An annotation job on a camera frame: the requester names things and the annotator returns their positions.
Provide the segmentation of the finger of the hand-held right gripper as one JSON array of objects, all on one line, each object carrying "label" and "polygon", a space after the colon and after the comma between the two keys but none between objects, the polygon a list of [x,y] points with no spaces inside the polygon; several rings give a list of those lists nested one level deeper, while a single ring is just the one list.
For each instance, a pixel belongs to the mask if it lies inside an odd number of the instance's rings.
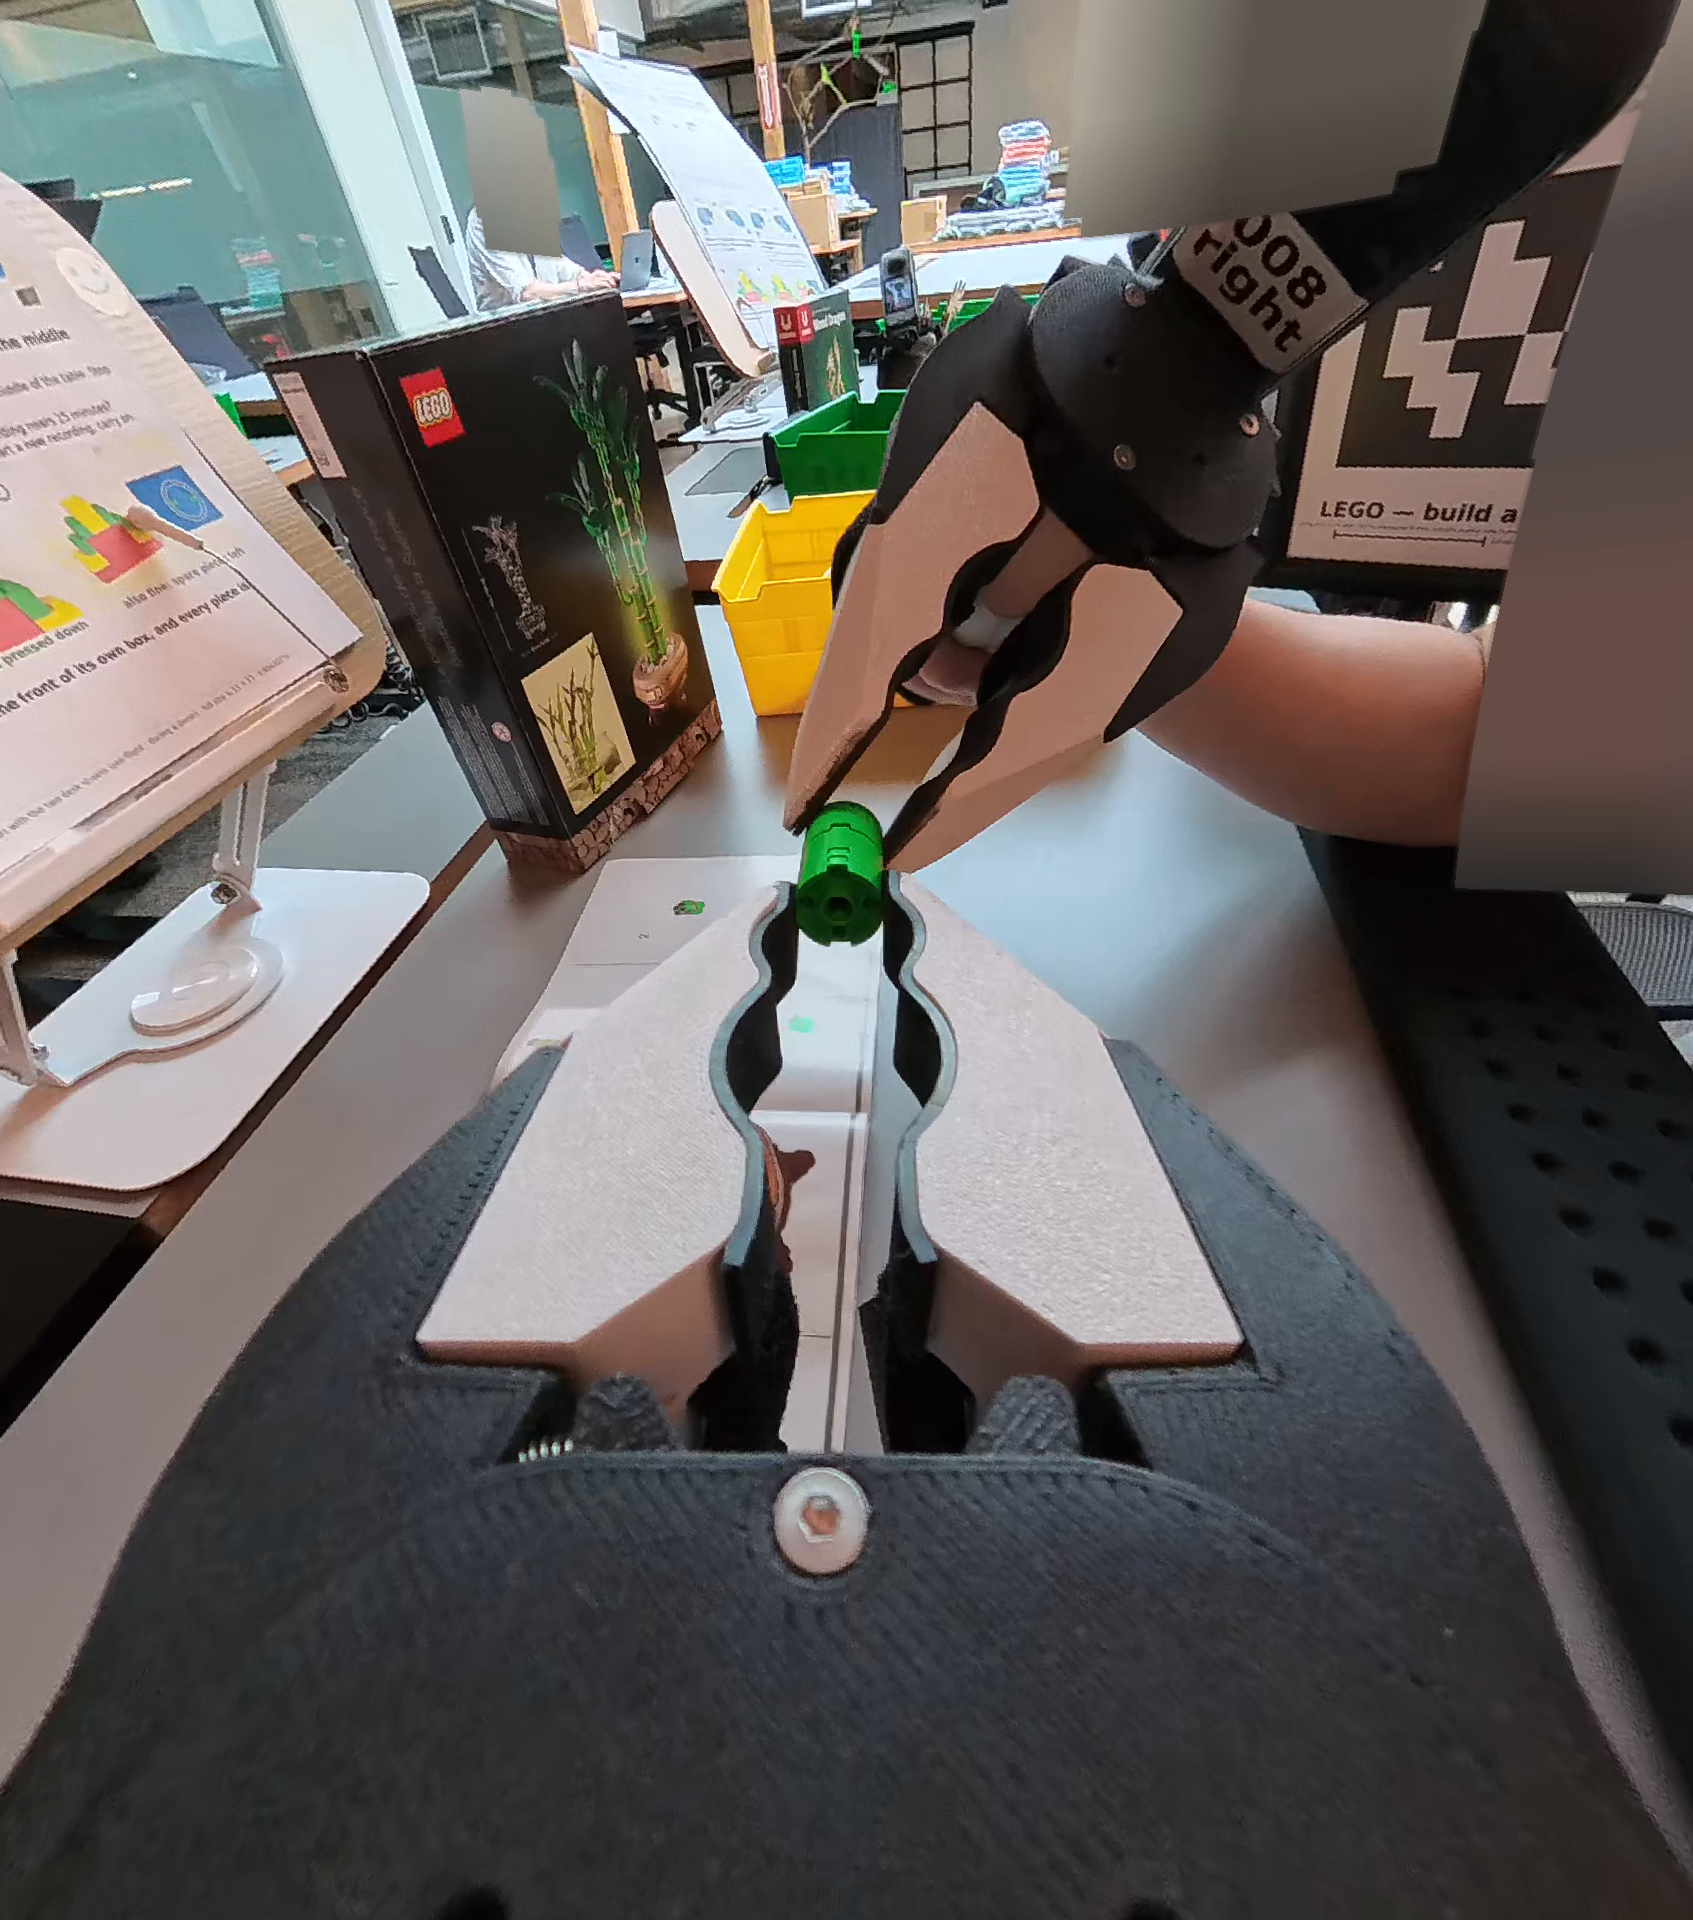
[{"label": "finger of the hand-held right gripper", "polygon": [[955,853],[1091,759],[1178,621],[1178,602],[1148,573],[1087,567],[1062,606],[1027,622],[1056,632],[1041,678],[977,704],[885,836],[885,866],[918,873]]},{"label": "finger of the hand-held right gripper", "polygon": [[1004,565],[979,591],[980,628],[1006,632],[1052,587],[1052,538],[1023,438],[982,401],[931,456],[907,491],[873,515],[842,587],[785,777],[783,825],[811,827],[892,709],[896,685],[947,622],[968,560],[991,545]]}]

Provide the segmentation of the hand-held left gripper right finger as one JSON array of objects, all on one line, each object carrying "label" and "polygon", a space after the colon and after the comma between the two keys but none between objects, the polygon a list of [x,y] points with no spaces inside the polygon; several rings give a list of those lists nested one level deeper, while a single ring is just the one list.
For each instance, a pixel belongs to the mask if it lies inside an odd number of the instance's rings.
[{"label": "hand-held left gripper right finger", "polygon": [[885,1452],[960,1452],[1008,1380],[1074,1399],[1240,1356],[1100,1030],[914,877],[885,882],[868,1128],[859,1329]]}]

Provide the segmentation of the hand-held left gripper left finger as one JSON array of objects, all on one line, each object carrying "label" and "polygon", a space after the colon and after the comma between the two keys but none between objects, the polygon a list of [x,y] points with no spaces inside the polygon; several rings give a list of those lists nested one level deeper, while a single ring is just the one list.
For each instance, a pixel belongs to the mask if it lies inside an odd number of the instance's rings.
[{"label": "hand-held left gripper left finger", "polygon": [[637,1379],[704,1445],[783,1452],[798,1310],[752,1111],[796,941],[778,882],[492,1089],[536,1100],[420,1323],[427,1360]]}]

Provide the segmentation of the person's right forearm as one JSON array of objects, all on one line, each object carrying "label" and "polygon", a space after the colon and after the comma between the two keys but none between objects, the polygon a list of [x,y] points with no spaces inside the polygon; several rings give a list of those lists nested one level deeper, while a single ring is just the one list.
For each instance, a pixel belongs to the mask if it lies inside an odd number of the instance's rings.
[{"label": "person's right forearm", "polygon": [[1216,663],[1139,733],[1296,829],[1453,847],[1493,637],[1248,600]]}]

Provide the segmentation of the grey desk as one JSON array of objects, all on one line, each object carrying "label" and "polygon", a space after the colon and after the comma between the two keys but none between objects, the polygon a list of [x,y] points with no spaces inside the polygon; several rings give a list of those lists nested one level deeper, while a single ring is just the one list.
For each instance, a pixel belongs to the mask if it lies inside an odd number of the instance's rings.
[{"label": "grey desk", "polygon": [[[0,1438],[0,1784],[210,1386],[309,1259],[486,1093],[601,877],[508,866],[427,713],[261,857],[422,873],[431,916],[230,1157],[152,1205],[149,1261]],[[1388,1299],[1482,1443],[1578,1687],[1693,1873],[1685,1792],[1290,829],[1124,739],[927,886],[1137,1045]]]}]

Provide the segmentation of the yellow plastic bin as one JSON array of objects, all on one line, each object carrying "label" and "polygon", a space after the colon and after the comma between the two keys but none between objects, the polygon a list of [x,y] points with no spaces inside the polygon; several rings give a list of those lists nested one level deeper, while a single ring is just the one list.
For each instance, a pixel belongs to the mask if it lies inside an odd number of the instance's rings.
[{"label": "yellow plastic bin", "polygon": [[713,593],[757,716],[800,715],[833,619],[833,552],[872,491],[752,504],[719,563]]}]

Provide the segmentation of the green plastic bin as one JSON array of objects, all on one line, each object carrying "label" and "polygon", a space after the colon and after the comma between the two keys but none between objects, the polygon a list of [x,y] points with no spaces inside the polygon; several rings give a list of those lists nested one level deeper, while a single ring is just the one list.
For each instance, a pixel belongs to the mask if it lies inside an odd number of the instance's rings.
[{"label": "green plastic bin", "polygon": [[833,397],[789,418],[763,440],[768,482],[794,501],[805,495],[873,491],[903,405],[901,390]]}]

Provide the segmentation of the small black set box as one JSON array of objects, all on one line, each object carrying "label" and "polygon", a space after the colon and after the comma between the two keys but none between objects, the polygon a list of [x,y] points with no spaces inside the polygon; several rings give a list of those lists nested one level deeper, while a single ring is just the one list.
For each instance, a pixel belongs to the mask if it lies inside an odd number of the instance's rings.
[{"label": "small black set box", "polygon": [[772,325],[787,418],[814,412],[837,397],[859,397],[851,296],[844,287],[805,301],[778,303]]}]

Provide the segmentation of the black white marker sign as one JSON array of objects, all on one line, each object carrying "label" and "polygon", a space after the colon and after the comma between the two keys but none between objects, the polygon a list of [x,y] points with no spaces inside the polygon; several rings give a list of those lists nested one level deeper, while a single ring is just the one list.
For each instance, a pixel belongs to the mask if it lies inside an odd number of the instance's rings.
[{"label": "black white marker sign", "polygon": [[1576,159],[1279,388],[1261,587],[1493,598],[1617,159]]}]

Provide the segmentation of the building instruction booklet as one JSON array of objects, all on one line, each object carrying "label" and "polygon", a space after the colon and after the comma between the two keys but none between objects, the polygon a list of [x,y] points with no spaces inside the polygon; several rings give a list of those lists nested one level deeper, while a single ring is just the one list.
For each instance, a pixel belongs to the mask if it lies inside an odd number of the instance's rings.
[{"label": "building instruction booklet", "polygon": [[[787,855],[612,858],[529,1017],[492,1065],[497,1087],[536,1048],[565,1045],[602,1006],[778,882]],[[778,1006],[783,1069],[754,1109],[778,1150],[809,1152],[789,1200],[785,1246],[800,1349],[779,1438],[792,1452],[881,1454],[859,1321],[877,1285],[864,1249],[881,949],[796,941],[796,982]]]}]

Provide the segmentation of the black bamboo set box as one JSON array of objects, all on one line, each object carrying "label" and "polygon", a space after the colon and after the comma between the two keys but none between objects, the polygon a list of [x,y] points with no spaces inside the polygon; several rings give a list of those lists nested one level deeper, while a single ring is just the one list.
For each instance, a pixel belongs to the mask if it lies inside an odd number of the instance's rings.
[{"label": "black bamboo set box", "polygon": [[267,379],[506,858],[597,866],[720,733],[617,294]]}]

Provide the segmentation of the background instruction board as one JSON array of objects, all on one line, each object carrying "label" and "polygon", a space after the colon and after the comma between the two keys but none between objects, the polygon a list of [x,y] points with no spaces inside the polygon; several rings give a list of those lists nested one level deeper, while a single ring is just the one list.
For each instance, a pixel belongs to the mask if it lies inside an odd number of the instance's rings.
[{"label": "background instruction board", "polygon": [[739,375],[774,364],[774,309],[824,296],[824,276],[763,161],[695,73],[575,49],[569,73],[636,132],[667,198],[648,228],[689,307]]}]

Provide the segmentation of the black perforated panel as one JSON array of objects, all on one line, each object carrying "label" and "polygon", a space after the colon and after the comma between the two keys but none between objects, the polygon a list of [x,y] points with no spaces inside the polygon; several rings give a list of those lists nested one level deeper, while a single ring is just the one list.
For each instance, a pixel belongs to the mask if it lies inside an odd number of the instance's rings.
[{"label": "black perforated panel", "polygon": [[1693,1810],[1693,1072],[1565,895],[1299,844]]}]

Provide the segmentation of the printed instruction sheet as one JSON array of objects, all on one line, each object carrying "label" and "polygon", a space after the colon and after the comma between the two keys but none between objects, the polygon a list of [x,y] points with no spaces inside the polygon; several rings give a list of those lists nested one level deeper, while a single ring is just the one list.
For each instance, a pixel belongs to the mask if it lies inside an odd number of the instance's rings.
[{"label": "printed instruction sheet", "polygon": [[296,502],[0,174],[0,877],[359,641]]}]

